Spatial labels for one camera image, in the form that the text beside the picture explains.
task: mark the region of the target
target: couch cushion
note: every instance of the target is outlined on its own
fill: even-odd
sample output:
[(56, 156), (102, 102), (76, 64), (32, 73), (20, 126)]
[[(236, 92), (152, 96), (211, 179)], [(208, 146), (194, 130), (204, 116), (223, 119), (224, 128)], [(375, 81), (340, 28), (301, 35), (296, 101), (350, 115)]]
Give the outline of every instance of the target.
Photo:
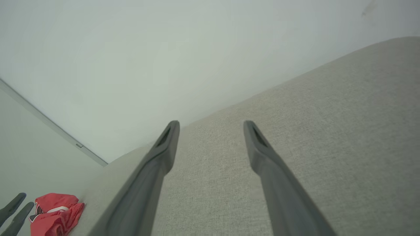
[[(338, 234), (420, 233), (419, 37), (363, 48), (183, 128), (153, 234), (272, 234), (244, 120)], [(105, 167), (74, 233), (86, 232), (148, 148)]]

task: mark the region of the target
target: red cloth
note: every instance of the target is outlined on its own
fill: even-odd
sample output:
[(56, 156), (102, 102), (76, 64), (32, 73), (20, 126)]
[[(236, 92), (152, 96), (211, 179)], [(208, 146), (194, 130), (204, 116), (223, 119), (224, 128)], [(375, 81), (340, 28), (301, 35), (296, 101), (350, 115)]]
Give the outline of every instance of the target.
[(66, 236), (83, 212), (84, 203), (74, 195), (50, 193), (35, 200), (35, 215), (29, 217), (31, 236)]

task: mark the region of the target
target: white wall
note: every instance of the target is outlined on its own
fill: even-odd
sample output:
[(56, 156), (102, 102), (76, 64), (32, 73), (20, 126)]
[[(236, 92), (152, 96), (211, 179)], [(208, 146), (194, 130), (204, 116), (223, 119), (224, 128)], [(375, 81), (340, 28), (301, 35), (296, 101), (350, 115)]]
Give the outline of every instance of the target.
[[(81, 197), (102, 166), (77, 150), (0, 89), (0, 208), (18, 193), (28, 202), (50, 192)], [(30, 235), (26, 220), (19, 235)]]
[(419, 12), (418, 0), (2, 0), (0, 76), (110, 162), (170, 120), (420, 35)]

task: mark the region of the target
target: gray fabric couch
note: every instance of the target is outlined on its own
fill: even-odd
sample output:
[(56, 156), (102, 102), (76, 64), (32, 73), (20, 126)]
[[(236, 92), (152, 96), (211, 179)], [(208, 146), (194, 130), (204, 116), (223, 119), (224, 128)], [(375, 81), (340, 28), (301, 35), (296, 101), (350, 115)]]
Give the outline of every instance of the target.
[[(420, 234), (420, 37), (360, 49), (181, 129), (154, 235), (272, 234), (244, 120), (339, 235)], [(149, 148), (103, 169), (73, 236), (89, 232)]]

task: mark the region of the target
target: beige upholstery fabric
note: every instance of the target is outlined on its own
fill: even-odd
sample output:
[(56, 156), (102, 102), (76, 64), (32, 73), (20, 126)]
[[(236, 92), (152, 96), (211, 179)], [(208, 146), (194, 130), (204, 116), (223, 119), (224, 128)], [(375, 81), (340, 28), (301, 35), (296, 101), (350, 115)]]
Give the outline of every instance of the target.
[[(154, 235), (272, 234), (246, 119), (338, 234), (420, 234), (420, 38), (363, 48), (182, 129)], [(73, 235), (87, 234), (148, 148), (104, 168)]]

